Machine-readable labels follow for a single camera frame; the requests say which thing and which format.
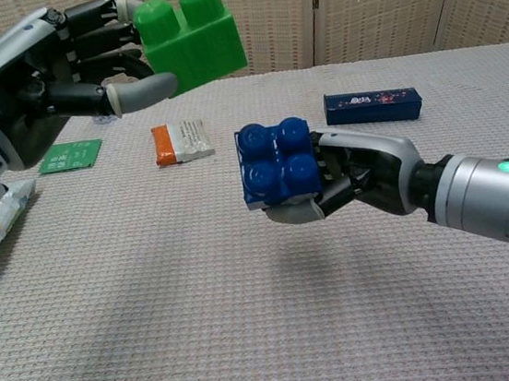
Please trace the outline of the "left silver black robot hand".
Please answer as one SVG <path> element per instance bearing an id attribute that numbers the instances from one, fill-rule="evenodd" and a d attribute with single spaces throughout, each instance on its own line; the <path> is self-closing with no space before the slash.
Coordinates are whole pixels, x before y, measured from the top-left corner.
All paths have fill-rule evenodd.
<path id="1" fill-rule="evenodd" d="M 43 7 L 0 38 L 0 155 L 27 170 L 72 116 L 116 116 L 170 98 L 178 78 L 141 60 L 139 0 Z"/>

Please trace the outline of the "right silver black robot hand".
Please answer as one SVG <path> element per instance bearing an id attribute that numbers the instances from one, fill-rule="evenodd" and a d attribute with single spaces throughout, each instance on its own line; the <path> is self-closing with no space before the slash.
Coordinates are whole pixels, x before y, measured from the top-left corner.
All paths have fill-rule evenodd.
<path id="1" fill-rule="evenodd" d="M 270 220 L 293 225 L 324 220 L 354 201 L 398 216 L 415 211 L 410 181 L 423 161 L 408 138 L 336 128 L 313 131 L 310 138 L 321 192 L 299 204 L 267 208 Z"/>

